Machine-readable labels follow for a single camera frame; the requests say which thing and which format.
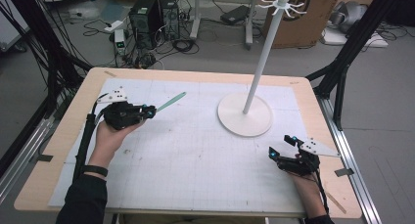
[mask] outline cable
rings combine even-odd
[[[70,93],[74,93],[75,88],[78,87],[79,81],[83,78],[73,64],[82,65],[84,62],[72,56],[72,54],[76,53],[75,48],[70,42],[68,32],[65,28],[60,29],[58,21],[62,24],[65,23],[63,22],[58,10],[58,15],[55,17],[52,15],[52,12],[44,6],[42,0],[18,0],[19,2],[16,2],[16,0],[12,1],[15,3],[18,11],[23,16],[28,26],[30,26],[31,30],[34,32],[36,39],[33,39],[32,36],[28,35],[24,31],[19,23],[14,19],[13,14],[10,13],[11,11],[8,13],[7,11],[2,10],[2,13],[26,42],[38,64],[39,69],[44,68],[49,73],[46,78],[44,71],[41,70],[42,77],[49,93],[48,111],[51,112],[51,108],[57,107],[56,100],[54,100],[57,97],[55,94],[57,93],[57,89],[67,88]],[[4,8],[9,8],[9,6],[7,5],[6,7],[1,4],[0,9]],[[51,22],[57,25],[68,50],[65,50],[60,44],[59,39],[56,37],[55,32],[49,24],[51,22],[50,20],[48,21],[46,16],[49,16],[52,20]]]
[[[98,33],[110,34],[108,32],[101,31],[101,30],[99,30],[99,29],[97,29],[95,27],[88,26],[89,24],[95,23],[95,22],[101,22],[101,23],[105,24],[107,27],[111,27],[111,24],[110,23],[103,22],[102,20],[95,20],[93,22],[88,22],[88,23],[86,23],[86,24],[83,25],[83,27],[89,29],[89,30],[83,32],[83,35],[84,36],[93,36],[93,35],[96,35]]]
[[[47,136],[45,139],[43,139],[43,141],[39,144],[38,148],[37,148],[37,155],[41,156],[40,151],[42,150],[43,145],[49,141],[49,139],[52,138],[52,136],[54,135],[55,131],[52,132],[49,136]]]
[[[65,27],[65,23],[62,20],[61,13],[59,12],[58,7],[57,6],[54,6],[53,8],[55,8],[56,13],[58,14],[58,18],[60,20],[60,23],[62,24],[62,27],[63,27],[64,31],[61,30],[61,27],[56,22],[55,17],[52,16],[52,12],[50,12],[50,10],[48,10],[47,8],[45,8],[45,6],[43,4],[43,1],[41,1],[41,0],[36,0],[36,1],[37,1],[37,4],[39,5],[39,7],[43,7],[43,11],[45,11],[47,13],[47,15],[49,15],[49,17],[55,23],[58,31],[61,33],[62,37],[64,38],[64,42],[67,44],[67,47],[68,47],[69,51],[72,50],[72,53],[70,53],[70,54],[71,55],[74,54],[75,57],[77,57],[76,54],[78,54],[86,62],[86,64],[88,64],[89,66],[92,67],[92,65],[86,60],[85,57],[83,57],[83,55],[76,49],[76,47],[70,41],[69,34],[68,34],[67,29]]]
[[[213,4],[217,7],[217,8],[219,8],[219,10],[222,12],[222,14],[226,14],[226,12],[224,12],[223,10],[222,10],[222,8],[219,6],[219,5],[217,5],[216,4],[216,2],[214,2],[214,0],[211,0],[212,2],[213,2]]]
[[[162,63],[162,61],[158,60],[158,61],[156,61],[156,63],[160,63],[160,64],[161,64],[161,66],[162,66],[162,69],[165,69],[165,68],[164,68],[164,64]]]
[[[153,53],[148,52],[141,57],[137,57],[137,59],[135,60],[135,65],[142,69],[147,69],[153,66],[156,62],[157,60]]]
[[[327,26],[329,28],[332,29],[338,29],[336,26]],[[361,52],[366,52],[369,48],[373,47],[372,44],[375,43],[376,41],[395,41],[400,37],[404,37],[406,35],[409,35],[411,37],[415,37],[414,34],[411,34],[408,29],[402,25],[392,25],[389,24],[387,22],[381,22],[381,24],[379,24],[378,28],[376,29],[376,33],[382,37],[382,38],[377,38],[374,40],[371,40],[368,44],[366,44]],[[321,36],[321,38],[319,39],[320,43],[324,44],[324,45],[329,45],[329,44],[325,44],[323,43],[322,39],[325,37],[326,35],[326,30],[323,30],[323,34]]]
[[[175,40],[171,43],[174,49],[176,49],[180,53],[186,53],[192,50],[193,45],[195,45],[194,40]]]
[[[329,214],[329,205],[327,203],[327,196],[326,196],[326,193],[324,192],[323,183],[321,182],[320,170],[318,168],[318,165],[314,166],[314,164],[312,162],[310,162],[309,160],[305,160],[304,163],[308,166],[310,171],[315,171],[316,176],[314,176],[313,173],[311,173],[311,176],[313,176],[313,178],[314,178],[314,180],[315,180],[315,182],[318,186],[318,189],[321,193],[321,198],[323,199],[324,209],[326,210],[326,213]]]

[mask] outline black cable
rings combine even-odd
[[[182,24],[180,27],[182,27],[187,32],[187,37],[185,38],[189,38],[190,31],[187,29],[187,22],[182,21],[182,23],[185,23],[185,24]]]
[[[190,12],[192,11],[192,4],[190,4],[189,0],[186,0],[187,4],[189,5],[189,11],[187,12],[187,20],[190,18]]]
[[[96,65],[96,67],[111,67],[110,63],[112,63],[115,60],[115,58],[116,58],[116,55],[114,55],[114,58],[111,61],[107,62],[106,64]]]
[[[95,114],[95,109],[97,108],[98,100],[106,95],[108,95],[108,93],[101,95],[100,97],[98,97],[97,101],[95,101],[94,106],[92,107],[92,111],[91,111],[92,114]]]
[[[27,46],[29,47],[29,49],[31,50],[31,52],[34,55],[34,58],[36,60],[36,62],[38,63],[38,65],[40,67],[46,67],[45,63],[43,62],[43,60],[37,55],[37,53],[35,52],[36,48],[35,44],[32,43],[30,37],[28,36],[28,34],[23,30],[23,28],[19,25],[19,23],[11,16],[9,15],[6,11],[4,11],[4,7],[3,4],[0,2],[0,12],[3,13],[3,15],[5,16],[5,18],[12,24],[12,26],[18,31],[18,33],[22,36],[23,40],[26,41]],[[43,77],[44,82],[46,83],[46,86],[48,86],[47,80],[45,78],[45,76],[43,75],[43,72],[40,71]]]
[[[216,21],[216,20],[212,20],[212,19],[209,19],[209,18],[202,18],[201,21],[215,22],[215,23],[218,23],[220,25],[225,25],[225,26],[239,26],[239,27],[242,27],[242,26],[245,25],[245,21],[242,21],[241,23],[235,23],[235,24],[232,24],[232,25],[229,24],[229,23],[223,22],[223,21]]]
[[[253,38],[259,38],[262,36],[262,28],[260,23],[253,22],[253,30],[257,30],[258,34],[253,33]]]
[[[55,132],[52,132],[49,136],[47,136],[45,139],[43,139],[43,141],[39,144],[39,147],[37,148],[37,155],[38,155],[38,156],[41,156],[40,151],[41,151],[41,149],[42,149],[43,145],[44,145],[46,142],[48,142],[48,141],[49,141],[49,139],[51,139],[51,138],[52,138],[52,136],[54,135],[54,133],[55,133]]]
[[[174,49],[174,47],[171,47],[171,49],[169,51],[166,51],[166,52],[160,52],[160,51],[156,50],[156,53],[158,53],[159,55],[165,55],[165,54],[170,53],[173,49]]]
[[[108,32],[101,31],[98,28],[88,26],[89,24],[92,24],[92,23],[95,23],[95,22],[101,22],[101,23],[105,24],[107,27],[111,27],[111,24],[110,23],[104,22],[102,20],[95,20],[93,22],[88,22],[88,23],[86,23],[86,24],[83,25],[83,27],[89,29],[88,31],[83,32],[83,35],[84,36],[93,36],[93,35],[96,35],[98,33],[110,34]]]
[[[362,52],[362,53],[364,53],[364,52],[366,52],[367,50],[369,50],[370,45],[371,45],[373,42],[375,42],[375,41],[384,41],[384,39],[374,39],[374,40],[373,40],[373,41],[371,41],[369,44],[365,45],[365,46],[362,48],[361,52]]]
[[[157,62],[156,57],[150,52],[137,58],[139,59],[135,61],[135,65],[140,66],[142,69],[147,69]]]
[[[171,56],[171,55],[174,55],[174,54],[178,54],[178,53],[180,53],[180,52],[175,51],[175,52],[173,52],[173,53],[170,53],[170,54],[164,55],[164,56],[162,56],[161,58],[159,58],[159,61],[160,61],[160,60],[162,60],[162,59],[164,59],[165,57],[168,57],[168,56]]]
[[[219,10],[222,12],[222,14],[226,14],[226,12],[224,12],[223,11],[223,9],[219,6],[219,5],[217,5],[216,4],[216,2],[214,2],[214,0],[211,0],[212,2],[213,2],[213,4],[217,7],[217,8],[219,8]]]
[[[174,49],[176,49],[178,52],[186,53],[192,50],[193,45],[195,45],[195,41],[193,40],[175,40],[171,42],[171,45]]]
[[[325,193],[324,188],[323,188],[323,183],[321,182],[320,170],[319,170],[318,166],[314,166],[314,164],[312,162],[308,161],[308,160],[305,160],[304,163],[308,166],[310,171],[315,171],[317,179],[315,179],[315,177],[312,173],[311,173],[311,175],[314,177],[314,180],[315,180],[315,182],[318,186],[318,189],[321,193],[321,198],[323,199],[324,209],[326,210],[327,214],[329,214],[329,205],[327,203],[327,196],[326,196],[326,193]]]
[[[60,26],[58,26],[58,23],[56,22],[56,20],[55,20],[55,18],[52,16],[52,13],[50,13],[48,10],[45,10],[45,11],[47,11],[48,12],[48,15],[49,15],[49,17],[52,19],[52,21],[55,23],[55,25],[57,26],[57,29],[58,29],[58,31],[61,33],[61,35],[62,35],[62,37],[64,38],[64,42],[67,44],[67,42],[69,43],[69,45],[70,45],[70,48],[69,48],[69,46],[68,46],[68,44],[67,44],[67,47],[68,47],[68,49],[70,50],[70,49],[72,49],[72,51],[73,51],[73,54],[77,57],[77,55],[76,54],[78,54],[85,62],[86,62],[86,64],[88,64],[89,66],[91,66],[92,67],[92,65],[86,60],[86,58],[77,50],[77,48],[72,44],[72,42],[71,42],[71,40],[70,40],[70,38],[69,38],[69,34],[68,34],[68,31],[67,31],[67,28],[65,27],[65,23],[63,22],[63,20],[62,20],[62,18],[61,18],[61,14],[60,14],[60,12],[59,12],[59,10],[58,10],[58,7],[56,7],[56,6],[54,6],[54,8],[56,8],[56,12],[57,12],[57,14],[58,14],[58,18],[60,19],[60,22],[61,22],[61,24],[62,24],[62,27],[64,28],[64,31],[65,32],[63,32],[62,30],[61,30],[61,27]]]
[[[57,11],[57,13],[58,13],[58,17],[59,17],[59,20],[63,23],[63,21],[62,21],[62,18],[61,18],[61,15],[60,15],[60,13],[59,13],[59,10],[58,10],[58,8],[55,6],[55,8],[56,8],[56,11]],[[55,23],[55,24],[57,24],[57,22],[55,21],[55,18],[53,18],[53,16],[52,16],[52,14],[51,14],[51,12],[49,11],[49,10],[44,10],[48,15],[49,15],[49,17],[53,20],[53,22]],[[67,32],[67,29],[66,29],[66,27],[64,26],[64,31],[65,31],[65,33],[63,33],[62,32],[62,30],[60,29],[60,27],[58,26],[58,31],[61,33],[61,35],[63,36],[63,37],[65,37],[64,36],[64,34],[68,37],[68,32]],[[67,43],[67,41],[66,41],[66,39],[64,39],[64,42],[65,42],[65,44],[67,45],[67,48],[70,50],[70,47],[69,47],[69,45],[68,45],[68,43]]]

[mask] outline white stand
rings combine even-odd
[[[272,125],[273,116],[271,108],[269,108],[263,100],[256,97],[254,94],[260,77],[262,76],[263,68],[265,67],[266,60],[268,59],[272,42],[274,41],[277,33],[283,12],[285,11],[289,17],[290,15],[287,12],[288,9],[297,12],[291,8],[288,1],[289,0],[275,0],[270,2],[272,3],[271,5],[265,6],[266,8],[275,7],[276,11],[273,14],[274,17],[272,18],[271,26],[269,27],[268,35],[262,48],[253,84],[251,85],[250,94],[248,96],[247,94],[228,95],[219,103],[217,108],[217,114],[222,124],[228,130],[240,136],[259,136],[268,131]]]

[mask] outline gray floor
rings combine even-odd
[[[79,3],[73,0],[66,7]],[[96,2],[105,10],[107,0]],[[206,15],[218,20],[218,9],[205,4]],[[256,19],[264,19],[257,13]],[[94,65],[114,57],[108,35],[85,37],[84,22],[67,24],[73,44]],[[408,28],[415,34],[415,28]],[[241,44],[241,28],[203,22],[195,55],[175,54],[155,68],[190,71],[254,73],[264,38],[254,40],[248,51]],[[383,223],[412,223],[415,219],[415,176],[411,172],[415,147],[413,132],[415,101],[415,39],[409,35],[389,42],[388,48],[370,48],[352,64],[346,82],[343,127],[370,195]],[[342,47],[317,44],[310,49],[272,50],[264,74],[306,76],[334,60]],[[8,53],[0,57],[0,156],[12,144],[46,96],[45,84],[31,53]],[[13,202],[34,166],[30,163],[14,189],[0,206],[0,223],[53,223],[55,213],[20,212]],[[363,223],[336,220],[337,223]],[[271,220],[271,223],[296,223]]]

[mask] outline hand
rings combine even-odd
[[[95,149],[94,152],[92,152],[91,158],[89,158],[88,164],[108,168],[116,150],[121,147],[124,138],[144,123],[145,120],[139,124],[131,125],[121,130],[115,130],[105,121],[100,122],[97,127]],[[85,174],[93,176],[99,175],[89,172],[85,172]]]

